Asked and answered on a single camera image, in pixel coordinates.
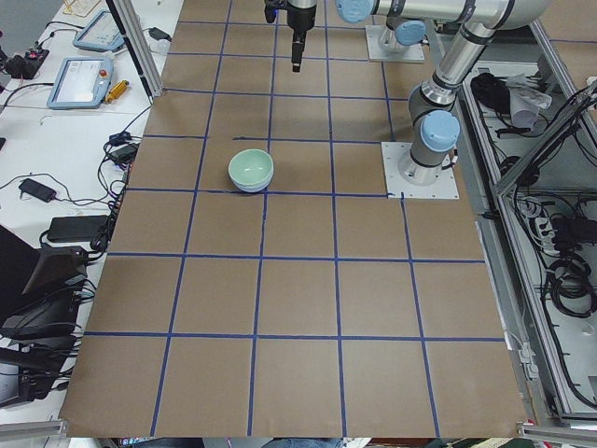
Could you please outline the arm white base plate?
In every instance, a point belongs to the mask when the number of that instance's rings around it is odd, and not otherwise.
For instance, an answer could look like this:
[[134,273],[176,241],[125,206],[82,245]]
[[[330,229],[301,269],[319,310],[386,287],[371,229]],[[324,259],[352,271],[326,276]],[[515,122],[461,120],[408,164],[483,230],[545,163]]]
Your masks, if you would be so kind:
[[395,32],[385,25],[367,25],[366,40],[368,59],[382,63],[423,63],[423,46],[415,43],[410,46],[401,45]]
[[382,142],[386,195],[394,199],[458,200],[448,155],[437,167],[426,168],[411,158],[410,142]]

